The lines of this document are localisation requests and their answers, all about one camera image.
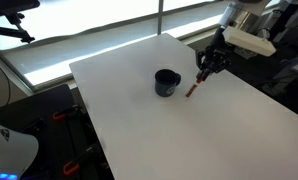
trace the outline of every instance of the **window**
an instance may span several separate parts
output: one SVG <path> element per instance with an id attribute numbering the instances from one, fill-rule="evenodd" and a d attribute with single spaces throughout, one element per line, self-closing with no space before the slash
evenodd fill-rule
<path id="1" fill-rule="evenodd" d="M 183 37 L 217 25 L 228 1 L 44 0 L 22 12 L 32 44 L 0 36 L 0 54 L 33 90 L 72 78 L 69 64 L 157 35 Z M 0 26 L 14 28 L 5 17 Z"/>

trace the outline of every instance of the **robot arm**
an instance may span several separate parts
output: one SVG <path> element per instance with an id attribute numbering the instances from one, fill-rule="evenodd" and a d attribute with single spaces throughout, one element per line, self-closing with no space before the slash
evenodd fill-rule
<path id="1" fill-rule="evenodd" d="M 197 83 L 205 81 L 212 73 L 218 73 L 230 65 L 228 55 L 236 46 L 270 56 L 275 48 L 269 41 L 247 34 L 251 26 L 261 16 L 270 0 L 235 0 L 229 4 L 209 46 L 204 52 L 197 52 Z"/>

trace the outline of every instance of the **black cup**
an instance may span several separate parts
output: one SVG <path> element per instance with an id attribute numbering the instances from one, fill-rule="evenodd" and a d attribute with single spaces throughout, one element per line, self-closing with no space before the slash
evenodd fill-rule
<path id="1" fill-rule="evenodd" d="M 177 74 L 169 69 L 161 69 L 156 75 L 155 90 L 159 96 L 169 97 L 175 92 L 176 86 L 181 81 L 180 74 Z"/>

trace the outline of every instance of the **cable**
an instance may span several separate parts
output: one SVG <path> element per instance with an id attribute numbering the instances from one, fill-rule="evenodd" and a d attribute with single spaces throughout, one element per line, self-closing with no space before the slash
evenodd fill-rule
<path id="1" fill-rule="evenodd" d="M 3 106 L 3 108 L 0 111 L 0 116 L 1 116 L 1 114 L 5 111 L 6 107 L 9 105 L 10 98 L 11 98 L 11 87 L 10 87 L 10 80 L 9 80 L 8 76 L 6 75 L 6 73 L 1 69 L 1 67 L 0 67 L 0 71 L 5 76 L 5 78 L 7 80 L 7 84 L 8 84 L 8 99 L 7 99 L 6 104 Z"/>

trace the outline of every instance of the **white robot part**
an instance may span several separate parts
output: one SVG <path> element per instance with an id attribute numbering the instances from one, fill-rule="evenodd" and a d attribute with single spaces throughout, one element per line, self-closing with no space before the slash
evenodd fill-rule
<path id="1" fill-rule="evenodd" d="M 0 125 L 0 179 L 20 179 L 34 161 L 38 147 L 34 136 Z"/>
<path id="2" fill-rule="evenodd" d="M 239 29 L 228 26 L 222 34 L 226 42 L 263 56 L 268 57 L 276 52 L 276 48 L 267 39 L 259 38 Z"/>

